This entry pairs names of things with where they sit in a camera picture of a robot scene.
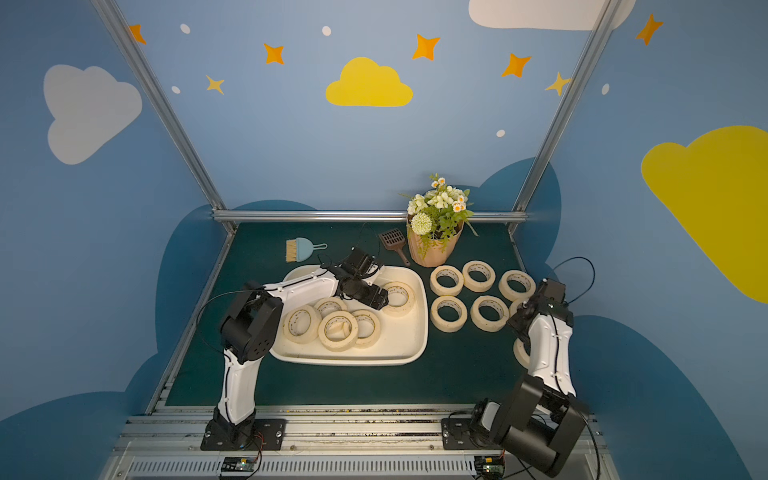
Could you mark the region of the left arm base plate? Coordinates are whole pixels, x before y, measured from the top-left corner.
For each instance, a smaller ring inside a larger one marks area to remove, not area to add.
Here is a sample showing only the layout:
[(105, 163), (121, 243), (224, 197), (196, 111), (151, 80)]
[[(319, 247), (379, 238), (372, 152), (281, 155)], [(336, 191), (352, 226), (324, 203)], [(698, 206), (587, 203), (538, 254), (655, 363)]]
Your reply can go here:
[(279, 451), (285, 435), (284, 419), (246, 419), (238, 425), (212, 419), (206, 425), (202, 451)]

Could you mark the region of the masking tape roll three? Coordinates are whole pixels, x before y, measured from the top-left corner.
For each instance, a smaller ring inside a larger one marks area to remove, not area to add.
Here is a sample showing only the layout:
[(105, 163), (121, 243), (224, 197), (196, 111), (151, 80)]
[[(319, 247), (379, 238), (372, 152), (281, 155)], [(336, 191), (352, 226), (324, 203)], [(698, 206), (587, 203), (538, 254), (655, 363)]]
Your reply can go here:
[(464, 287), (462, 272), (451, 265), (436, 267), (430, 274), (430, 288), (437, 296), (457, 297)]

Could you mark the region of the masking tape roll one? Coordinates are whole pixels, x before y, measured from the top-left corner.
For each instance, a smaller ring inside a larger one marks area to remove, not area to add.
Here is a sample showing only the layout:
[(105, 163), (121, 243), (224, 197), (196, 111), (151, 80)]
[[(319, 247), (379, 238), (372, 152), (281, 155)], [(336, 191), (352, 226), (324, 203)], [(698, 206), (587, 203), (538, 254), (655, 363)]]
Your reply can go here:
[(498, 297), (479, 296), (471, 306), (470, 318), (480, 330), (495, 333), (507, 325), (509, 307)]

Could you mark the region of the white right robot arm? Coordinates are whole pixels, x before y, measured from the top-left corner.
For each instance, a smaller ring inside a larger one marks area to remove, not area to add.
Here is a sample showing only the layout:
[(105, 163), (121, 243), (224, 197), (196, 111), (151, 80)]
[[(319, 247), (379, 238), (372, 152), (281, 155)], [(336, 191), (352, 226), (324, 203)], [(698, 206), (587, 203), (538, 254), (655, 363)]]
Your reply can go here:
[(527, 373), (502, 402), (475, 405), (470, 429), (553, 478), (565, 466), (588, 426), (588, 406), (579, 401), (569, 367), (574, 316), (566, 286), (543, 279), (534, 294), (507, 320), (529, 348)]

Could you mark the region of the masking tape roll four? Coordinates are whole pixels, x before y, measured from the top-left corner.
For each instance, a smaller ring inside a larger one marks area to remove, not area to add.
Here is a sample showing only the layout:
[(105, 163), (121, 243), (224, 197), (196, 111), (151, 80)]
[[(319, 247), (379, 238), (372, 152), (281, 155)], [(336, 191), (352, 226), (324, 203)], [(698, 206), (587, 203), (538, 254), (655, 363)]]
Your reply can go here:
[(521, 270), (508, 270), (500, 277), (498, 289), (510, 302), (526, 300), (534, 294), (536, 282)]

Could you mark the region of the masking tape roll eleven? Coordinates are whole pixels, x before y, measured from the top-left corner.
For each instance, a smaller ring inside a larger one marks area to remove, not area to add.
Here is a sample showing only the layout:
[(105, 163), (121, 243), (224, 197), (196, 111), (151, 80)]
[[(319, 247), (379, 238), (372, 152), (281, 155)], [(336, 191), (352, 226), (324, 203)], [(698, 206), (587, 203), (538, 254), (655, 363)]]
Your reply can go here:
[(524, 343), (517, 338), (513, 344), (513, 354), (518, 363), (524, 368), (528, 369), (530, 366), (530, 355), (525, 349)]

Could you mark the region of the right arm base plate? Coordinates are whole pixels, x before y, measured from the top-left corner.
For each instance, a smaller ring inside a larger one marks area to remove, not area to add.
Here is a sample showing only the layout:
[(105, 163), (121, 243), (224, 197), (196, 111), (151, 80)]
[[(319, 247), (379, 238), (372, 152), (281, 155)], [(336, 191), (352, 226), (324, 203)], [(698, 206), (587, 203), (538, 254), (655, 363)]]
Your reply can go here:
[(445, 450), (502, 450), (521, 451), (525, 442), (509, 435), (496, 438), (492, 420), (472, 421), (469, 417), (446, 417), (441, 420)]

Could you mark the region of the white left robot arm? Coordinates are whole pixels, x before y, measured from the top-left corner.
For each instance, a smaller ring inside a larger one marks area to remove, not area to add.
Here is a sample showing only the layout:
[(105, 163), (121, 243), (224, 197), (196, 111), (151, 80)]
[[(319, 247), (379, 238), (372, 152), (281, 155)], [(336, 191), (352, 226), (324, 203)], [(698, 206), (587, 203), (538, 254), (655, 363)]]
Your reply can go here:
[(340, 295), (375, 310), (389, 303), (388, 292), (367, 275), (336, 267), (319, 268), (289, 282), (245, 283), (220, 322), (225, 370), (214, 419), (228, 428), (251, 419), (260, 363), (276, 341), (282, 316), (291, 307)]

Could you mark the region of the masking tape roll eight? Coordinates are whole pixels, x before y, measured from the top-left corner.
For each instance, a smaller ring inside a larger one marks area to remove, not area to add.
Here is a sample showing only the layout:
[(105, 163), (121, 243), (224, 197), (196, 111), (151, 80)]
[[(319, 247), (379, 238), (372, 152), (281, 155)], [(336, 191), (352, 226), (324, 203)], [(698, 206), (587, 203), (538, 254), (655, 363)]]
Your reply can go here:
[(308, 344), (318, 338), (321, 318), (312, 305), (303, 305), (288, 312), (282, 322), (282, 334), (291, 342)]

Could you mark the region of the cream plastic storage tray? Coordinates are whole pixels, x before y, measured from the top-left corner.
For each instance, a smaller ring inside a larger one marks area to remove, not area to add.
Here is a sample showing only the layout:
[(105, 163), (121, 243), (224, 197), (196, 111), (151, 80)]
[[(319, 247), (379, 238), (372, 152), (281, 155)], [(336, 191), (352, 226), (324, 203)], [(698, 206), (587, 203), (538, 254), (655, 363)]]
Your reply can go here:
[(382, 334), (373, 346), (331, 352), (318, 339), (301, 345), (279, 334), (271, 355), (284, 362), (324, 366), (398, 366), (416, 360), (426, 348), (429, 330), (423, 281), (417, 272), (406, 267), (385, 266), (375, 283), (383, 286), (389, 282), (408, 285), (414, 291), (414, 307), (400, 317), (379, 311)]

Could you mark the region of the masking tape roll seven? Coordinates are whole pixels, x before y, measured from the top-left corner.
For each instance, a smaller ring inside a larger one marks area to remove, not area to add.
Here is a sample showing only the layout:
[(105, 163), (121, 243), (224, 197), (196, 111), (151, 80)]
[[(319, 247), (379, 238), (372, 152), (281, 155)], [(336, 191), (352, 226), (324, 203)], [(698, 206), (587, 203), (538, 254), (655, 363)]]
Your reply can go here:
[(509, 306), (509, 317), (513, 317), (521, 308), (525, 307), (527, 300), (519, 298), (514, 300)]

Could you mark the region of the masking tape roll five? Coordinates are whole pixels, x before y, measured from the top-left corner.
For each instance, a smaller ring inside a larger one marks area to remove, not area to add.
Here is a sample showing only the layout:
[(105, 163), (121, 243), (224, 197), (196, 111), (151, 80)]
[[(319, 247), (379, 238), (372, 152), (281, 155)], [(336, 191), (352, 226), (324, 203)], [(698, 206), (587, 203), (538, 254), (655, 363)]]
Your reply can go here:
[(336, 311), (325, 316), (318, 328), (318, 338), (329, 351), (342, 352), (354, 347), (358, 340), (357, 319), (348, 311)]

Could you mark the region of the masking tape roll six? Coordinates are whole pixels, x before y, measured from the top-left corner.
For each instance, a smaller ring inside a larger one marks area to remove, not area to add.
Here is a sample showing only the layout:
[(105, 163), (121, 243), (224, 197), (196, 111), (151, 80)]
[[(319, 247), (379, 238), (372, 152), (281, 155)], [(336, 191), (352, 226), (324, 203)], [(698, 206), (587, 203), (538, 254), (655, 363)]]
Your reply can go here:
[(465, 304), (454, 296), (440, 296), (430, 307), (432, 324), (444, 333), (456, 333), (463, 328), (468, 319)]

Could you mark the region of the masking tape roll two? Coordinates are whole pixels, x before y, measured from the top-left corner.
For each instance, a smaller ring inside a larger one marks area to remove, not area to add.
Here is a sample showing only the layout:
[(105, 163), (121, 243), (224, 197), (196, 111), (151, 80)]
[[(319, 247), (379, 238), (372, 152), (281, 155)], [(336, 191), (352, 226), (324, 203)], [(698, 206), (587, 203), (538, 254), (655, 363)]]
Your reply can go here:
[(462, 268), (464, 286), (472, 292), (483, 293), (490, 290), (496, 280), (495, 270), (486, 262), (472, 260)]

